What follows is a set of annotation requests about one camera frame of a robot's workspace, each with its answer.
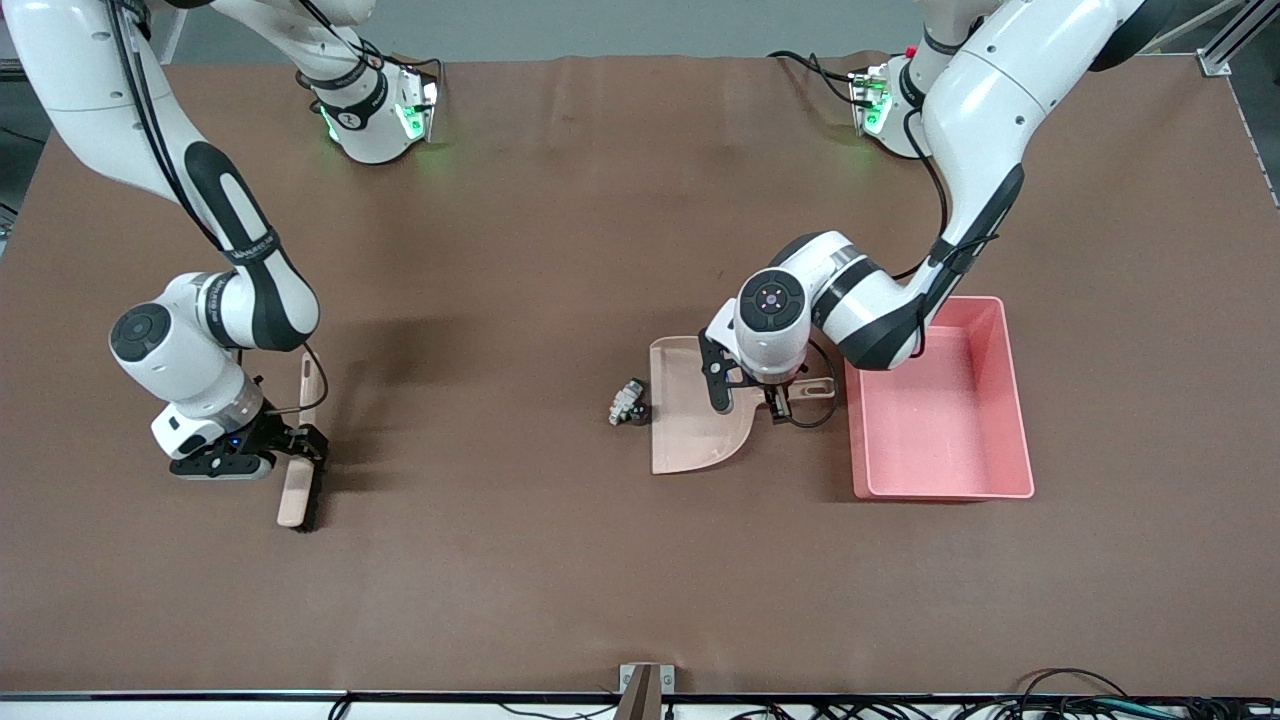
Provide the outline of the beige brush with black bristles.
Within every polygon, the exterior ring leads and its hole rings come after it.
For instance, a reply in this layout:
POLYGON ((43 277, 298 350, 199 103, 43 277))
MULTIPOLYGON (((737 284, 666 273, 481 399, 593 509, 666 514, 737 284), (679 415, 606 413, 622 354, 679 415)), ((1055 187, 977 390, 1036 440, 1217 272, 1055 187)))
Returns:
POLYGON ((320 361, 308 345, 301 363, 300 427, 294 439, 300 439, 301 454, 291 456, 285 469, 285 480, 276 515, 276 524, 298 533, 314 532, 317 527, 317 510, 323 491, 324 466, 314 466, 303 457, 303 424, 317 427, 317 407, 326 398, 328 379, 320 361))

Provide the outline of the beige plastic dustpan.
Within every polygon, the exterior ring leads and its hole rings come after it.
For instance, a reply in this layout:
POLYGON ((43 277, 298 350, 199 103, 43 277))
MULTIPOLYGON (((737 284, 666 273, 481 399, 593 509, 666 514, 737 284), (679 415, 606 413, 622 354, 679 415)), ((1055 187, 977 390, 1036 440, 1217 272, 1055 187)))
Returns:
POLYGON ((841 384, 835 365, 817 345, 817 369, 803 365, 801 374, 781 387, 753 387, 739 366, 730 373, 733 407, 716 413, 708 401, 696 336, 671 336, 649 348, 648 405, 652 411, 652 473, 655 475, 700 471, 732 457, 760 416, 771 419, 765 388, 788 388, 792 423, 782 427, 813 429, 826 424, 838 406, 841 384))

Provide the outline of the pink plastic bin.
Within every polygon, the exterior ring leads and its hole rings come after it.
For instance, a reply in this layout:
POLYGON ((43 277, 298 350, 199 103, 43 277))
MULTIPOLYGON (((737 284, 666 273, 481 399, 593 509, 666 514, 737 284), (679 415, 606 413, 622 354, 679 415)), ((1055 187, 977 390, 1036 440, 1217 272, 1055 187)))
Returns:
POLYGON ((980 502, 1036 493, 1004 302, 952 296, 925 354, 845 366, 852 491, 865 501, 980 502))

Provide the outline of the brown table cover mat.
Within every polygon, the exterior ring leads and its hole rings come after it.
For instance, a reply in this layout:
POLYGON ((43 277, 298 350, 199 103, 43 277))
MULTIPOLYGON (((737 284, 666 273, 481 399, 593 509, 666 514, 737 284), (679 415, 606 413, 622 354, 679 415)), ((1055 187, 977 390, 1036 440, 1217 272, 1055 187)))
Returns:
POLYGON ((349 161, 284 67, 172 67, 323 305, 323 524, 170 475, 109 331, 221 259, 50 138, 0 259, 0 691, 1280 694, 1280 211, 1188 56, 1087 76, 960 291, 1004 301, 1036 495, 861 502, 845 413, 653 477, 607 423, 800 234, 891 272, 925 172, 762 59, 448 69, 440 147, 349 161))

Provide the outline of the aluminium frame profile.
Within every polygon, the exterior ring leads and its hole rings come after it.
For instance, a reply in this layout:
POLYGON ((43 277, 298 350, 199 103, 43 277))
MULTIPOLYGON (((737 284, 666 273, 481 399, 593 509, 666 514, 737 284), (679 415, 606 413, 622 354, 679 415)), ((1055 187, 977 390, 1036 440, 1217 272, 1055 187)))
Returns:
POLYGON ((1196 50, 1203 77, 1230 76, 1230 60, 1280 17, 1280 0, 1240 0, 1238 5, 1236 14, 1206 46, 1196 50))

